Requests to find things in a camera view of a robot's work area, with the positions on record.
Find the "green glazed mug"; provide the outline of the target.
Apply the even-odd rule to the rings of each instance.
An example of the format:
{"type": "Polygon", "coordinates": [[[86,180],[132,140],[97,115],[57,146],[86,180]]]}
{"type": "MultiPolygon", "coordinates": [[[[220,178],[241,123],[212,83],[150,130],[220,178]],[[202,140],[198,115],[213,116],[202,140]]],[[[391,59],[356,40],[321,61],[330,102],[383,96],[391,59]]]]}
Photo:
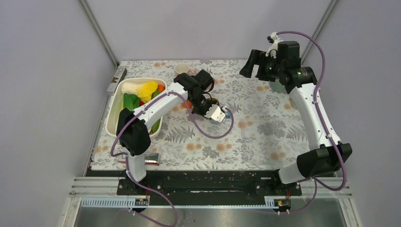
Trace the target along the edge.
{"type": "Polygon", "coordinates": [[[284,85],[282,85],[278,80],[274,81],[274,82],[269,82],[269,86],[270,88],[274,91],[274,92],[278,92],[278,93],[286,93],[286,88],[284,85]]]}

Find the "light pink mug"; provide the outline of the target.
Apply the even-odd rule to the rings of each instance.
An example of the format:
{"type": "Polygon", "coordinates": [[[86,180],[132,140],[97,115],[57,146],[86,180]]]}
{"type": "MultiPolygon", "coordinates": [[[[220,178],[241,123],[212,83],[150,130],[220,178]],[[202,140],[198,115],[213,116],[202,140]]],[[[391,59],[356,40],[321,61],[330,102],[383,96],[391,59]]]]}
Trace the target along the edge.
{"type": "Polygon", "coordinates": [[[196,75],[199,71],[196,68],[191,68],[187,63],[180,62],[174,66],[175,75],[188,74],[190,76],[196,75]]]}

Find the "orange mug black rim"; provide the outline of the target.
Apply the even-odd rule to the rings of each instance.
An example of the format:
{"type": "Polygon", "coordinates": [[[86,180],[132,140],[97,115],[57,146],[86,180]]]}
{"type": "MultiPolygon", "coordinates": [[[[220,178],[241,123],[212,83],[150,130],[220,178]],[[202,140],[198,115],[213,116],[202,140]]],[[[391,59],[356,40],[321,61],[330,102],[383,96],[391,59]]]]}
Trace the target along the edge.
{"type": "Polygon", "coordinates": [[[188,107],[189,109],[192,109],[192,103],[189,100],[187,100],[186,102],[181,103],[181,108],[182,109],[184,109],[186,107],[188,107]]]}

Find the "blue glazed mug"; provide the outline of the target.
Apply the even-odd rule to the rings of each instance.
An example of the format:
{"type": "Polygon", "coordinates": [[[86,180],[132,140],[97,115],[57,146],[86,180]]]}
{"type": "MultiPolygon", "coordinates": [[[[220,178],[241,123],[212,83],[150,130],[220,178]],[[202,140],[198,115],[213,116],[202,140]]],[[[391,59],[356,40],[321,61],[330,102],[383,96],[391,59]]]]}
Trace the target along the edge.
{"type": "Polygon", "coordinates": [[[231,118],[231,113],[228,111],[227,106],[213,105],[209,111],[210,119],[222,123],[225,119],[231,118]]]}

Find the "cream floral mug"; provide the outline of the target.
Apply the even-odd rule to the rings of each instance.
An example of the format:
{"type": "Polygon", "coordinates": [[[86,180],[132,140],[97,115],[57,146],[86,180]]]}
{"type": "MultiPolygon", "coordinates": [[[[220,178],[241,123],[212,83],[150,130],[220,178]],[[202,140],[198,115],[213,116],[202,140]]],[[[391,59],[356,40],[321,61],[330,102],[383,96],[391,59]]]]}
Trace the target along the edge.
{"type": "Polygon", "coordinates": [[[289,98],[289,102],[290,102],[290,106],[292,109],[295,109],[295,110],[298,109],[296,103],[294,102],[294,100],[292,98],[289,98]]]}

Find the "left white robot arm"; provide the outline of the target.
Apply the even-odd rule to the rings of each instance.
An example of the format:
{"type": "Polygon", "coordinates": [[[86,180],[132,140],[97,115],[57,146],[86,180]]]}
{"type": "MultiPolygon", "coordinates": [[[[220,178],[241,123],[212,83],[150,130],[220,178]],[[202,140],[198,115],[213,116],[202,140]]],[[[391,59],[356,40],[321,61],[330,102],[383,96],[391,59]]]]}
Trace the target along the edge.
{"type": "Polygon", "coordinates": [[[148,130],[166,113],[181,103],[192,104],[192,114],[222,122],[225,112],[216,101],[205,97],[205,89],[213,83],[209,73],[202,70],[195,76],[186,73],[174,78],[162,93],[133,111],[124,108],[119,115],[117,137],[128,159],[129,189],[142,194],[147,187],[144,152],[151,139],[148,130]]]}

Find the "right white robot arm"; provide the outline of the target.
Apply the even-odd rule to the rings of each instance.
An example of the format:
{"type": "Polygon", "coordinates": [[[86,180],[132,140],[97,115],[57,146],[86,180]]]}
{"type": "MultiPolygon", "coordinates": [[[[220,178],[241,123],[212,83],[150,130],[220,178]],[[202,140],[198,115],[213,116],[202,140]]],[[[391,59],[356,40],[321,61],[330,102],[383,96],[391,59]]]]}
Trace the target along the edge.
{"type": "Polygon", "coordinates": [[[240,70],[240,75],[250,78],[257,65],[257,79],[279,80],[296,104],[306,130],[310,150],[278,171],[278,178],[271,182],[273,192],[278,195],[287,192],[290,183],[340,170],[352,154],[351,145],[343,143],[332,128],[320,103],[317,78],[312,68],[301,65],[299,49],[296,41],[275,42],[267,52],[253,49],[240,70]]]}

